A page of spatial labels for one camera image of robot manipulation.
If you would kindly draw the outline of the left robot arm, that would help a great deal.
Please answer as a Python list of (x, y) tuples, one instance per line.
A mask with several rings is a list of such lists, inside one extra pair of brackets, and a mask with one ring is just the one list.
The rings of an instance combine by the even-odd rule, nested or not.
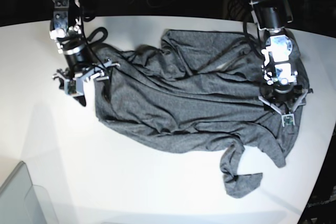
[(247, 16), (252, 17), (264, 39), (259, 45), (250, 38), (247, 20), (243, 32), (254, 54), (263, 60), (263, 80), (258, 99), (280, 114), (282, 124), (295, 123), (295, 111), (302, 106), (309, 93), (298, 83), (297, 57), (293, 55), (294, 42), (286, 26), (293, 21), (288, 0), (247, 0)]

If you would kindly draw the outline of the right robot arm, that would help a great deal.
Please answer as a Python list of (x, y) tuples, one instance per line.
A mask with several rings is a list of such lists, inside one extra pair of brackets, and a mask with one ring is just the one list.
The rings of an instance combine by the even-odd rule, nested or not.
[(52, 1), (54, 10), (49, 35), (67, 63), (66, 68), (56, 70), (52, 78), (59, 80), (59, 88), (66, 95), (86, 106), (84, 83), (108, 81), (110, 70), (119, 63), (109, 58), (102, 60), (95, 53), (94, 48), (103, 44), (108, 31), (99, 27), (89, 36), (85, 35), (84, 23), (90, 18), (85, 15), (81, 0)]

